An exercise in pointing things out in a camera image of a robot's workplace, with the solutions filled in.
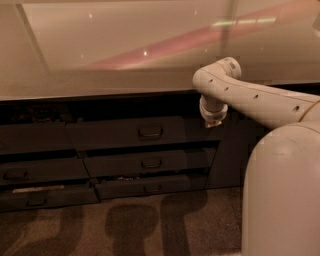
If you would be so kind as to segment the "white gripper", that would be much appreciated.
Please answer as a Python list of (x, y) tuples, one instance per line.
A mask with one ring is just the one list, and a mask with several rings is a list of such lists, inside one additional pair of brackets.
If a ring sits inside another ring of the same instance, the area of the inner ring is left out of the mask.
[(199, 109), (205, 120), (205, 127), (209, 129), (222, 125), (222, 121), (227, 116), (228, 106), (215, 98), (202, 95)]

